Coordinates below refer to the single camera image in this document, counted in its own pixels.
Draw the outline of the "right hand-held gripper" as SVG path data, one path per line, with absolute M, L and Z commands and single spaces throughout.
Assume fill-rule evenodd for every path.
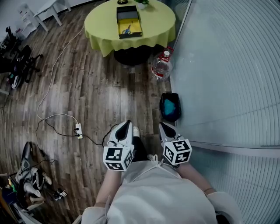
M 180 165 L 189 162 L 192 147 L 188 139 L 179 134 L 178 129 L 169 123 L 159 123 L 163 162 L 168 165 Z

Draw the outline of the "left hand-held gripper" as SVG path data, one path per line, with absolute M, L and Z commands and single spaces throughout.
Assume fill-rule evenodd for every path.
M 133 160 L 134 146 L 131 144 L 133 141 L 132 121 L 127 120 L 117 125 L 111 131 L 109 140 L 108 146 L 104 147 L 103 163 L 108 170 L 126 171 Z

